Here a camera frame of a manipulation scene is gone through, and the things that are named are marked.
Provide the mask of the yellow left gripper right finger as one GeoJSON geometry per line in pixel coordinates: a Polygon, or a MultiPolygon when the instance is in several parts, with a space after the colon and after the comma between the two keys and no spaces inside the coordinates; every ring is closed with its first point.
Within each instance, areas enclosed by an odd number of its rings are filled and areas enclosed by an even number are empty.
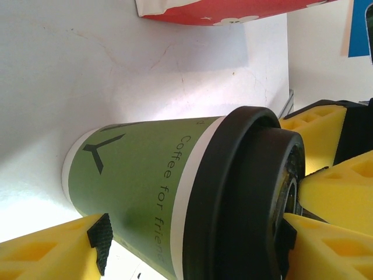
{"type": "Polygon", "coordinates": [[[297,231],[287,279],[372,279],[372,236],[295,214],[284,218],[297,231]]]}

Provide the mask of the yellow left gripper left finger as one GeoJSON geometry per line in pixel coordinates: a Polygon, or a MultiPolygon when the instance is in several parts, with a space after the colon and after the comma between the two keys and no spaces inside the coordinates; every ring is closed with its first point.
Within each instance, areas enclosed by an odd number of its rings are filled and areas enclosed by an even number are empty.
{"type": "Polygon", "coordinates": [[[101,279],[112,242],[107,213],[1,243],[1,279],[101,279]]]}

